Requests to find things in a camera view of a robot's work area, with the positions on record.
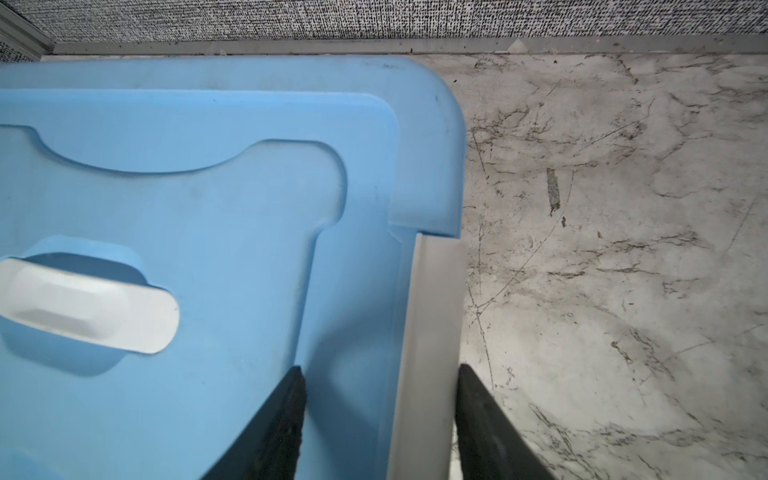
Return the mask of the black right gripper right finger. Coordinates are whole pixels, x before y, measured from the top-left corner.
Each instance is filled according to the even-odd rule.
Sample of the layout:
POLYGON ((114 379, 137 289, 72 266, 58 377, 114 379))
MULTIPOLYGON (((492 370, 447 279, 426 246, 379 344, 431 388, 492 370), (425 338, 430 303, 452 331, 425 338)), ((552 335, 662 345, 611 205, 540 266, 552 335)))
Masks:
POLYGON ((467 364, 458 368, 455 424, 465 479, 554 479, 467 364))

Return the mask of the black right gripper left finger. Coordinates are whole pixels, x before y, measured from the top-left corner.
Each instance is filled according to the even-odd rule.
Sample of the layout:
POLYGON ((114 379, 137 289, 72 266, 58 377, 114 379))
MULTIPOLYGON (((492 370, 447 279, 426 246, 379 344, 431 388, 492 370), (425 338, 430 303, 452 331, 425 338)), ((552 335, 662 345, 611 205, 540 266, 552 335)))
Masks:
POLYGON ((306 381, 291 367, 206 479, 295 478, 307 404, 306 381))

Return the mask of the white plastic storage bin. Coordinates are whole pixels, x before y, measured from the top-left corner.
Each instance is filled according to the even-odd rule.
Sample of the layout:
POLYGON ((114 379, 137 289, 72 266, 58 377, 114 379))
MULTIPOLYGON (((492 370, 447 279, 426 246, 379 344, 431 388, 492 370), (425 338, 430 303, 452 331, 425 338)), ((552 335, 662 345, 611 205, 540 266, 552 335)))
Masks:
POLYGON ((389 479, 449 477, 466 268, 462 240, 416 236, 389 479))

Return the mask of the blue plastic bin lid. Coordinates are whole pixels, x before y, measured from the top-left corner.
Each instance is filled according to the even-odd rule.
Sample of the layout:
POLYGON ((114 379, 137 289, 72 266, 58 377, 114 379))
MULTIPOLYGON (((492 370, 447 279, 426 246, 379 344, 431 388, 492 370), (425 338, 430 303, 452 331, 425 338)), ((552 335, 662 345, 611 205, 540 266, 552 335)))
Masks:
POLYGON ((298 366, 295 478, 389 479, 465 136, 402 58, 3 65, 2 477, 203 479, 298 366))

